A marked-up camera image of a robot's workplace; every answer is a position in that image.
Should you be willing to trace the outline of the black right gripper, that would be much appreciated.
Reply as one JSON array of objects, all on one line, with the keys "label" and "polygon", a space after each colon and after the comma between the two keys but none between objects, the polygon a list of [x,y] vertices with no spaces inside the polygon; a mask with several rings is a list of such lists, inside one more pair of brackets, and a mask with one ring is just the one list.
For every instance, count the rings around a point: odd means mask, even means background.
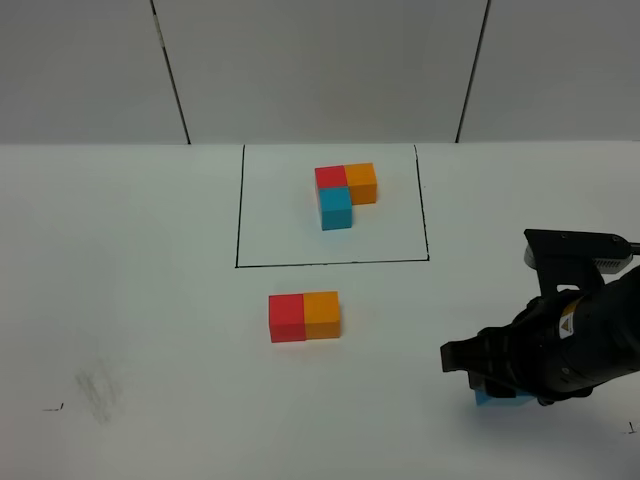
[{"label": "black right gripper", "polygon": [[639,269],[580,296],[567,290],[556,305],[538,302],[499,330],[492,377],[481,370],[481,338],[440,347],[445,373],[468,374],[477,399],[515,399],[541,405],[586,398],[594,388],[639,371]]}]

